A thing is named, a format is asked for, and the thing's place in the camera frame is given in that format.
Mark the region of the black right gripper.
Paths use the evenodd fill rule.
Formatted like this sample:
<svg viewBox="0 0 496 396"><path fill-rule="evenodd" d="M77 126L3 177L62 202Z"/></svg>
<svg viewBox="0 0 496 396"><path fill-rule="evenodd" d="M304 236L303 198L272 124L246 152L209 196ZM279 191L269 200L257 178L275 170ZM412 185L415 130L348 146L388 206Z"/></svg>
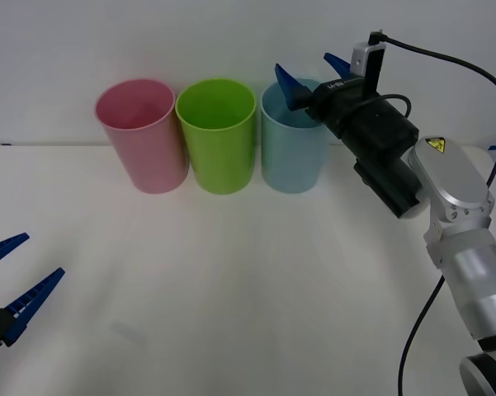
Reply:
<svg viewBox="0 0 496 396"><path fill-rule="evenodd" d="M277 83L290 111L306 109L306 114L324 124L338 139L342 138L342 123L360 103L380 94L369 90L363 77L352 75L350 64L330 53L324 60L340 79L321 83L313 92L293 78L280 64L274 71Z"/></svg>

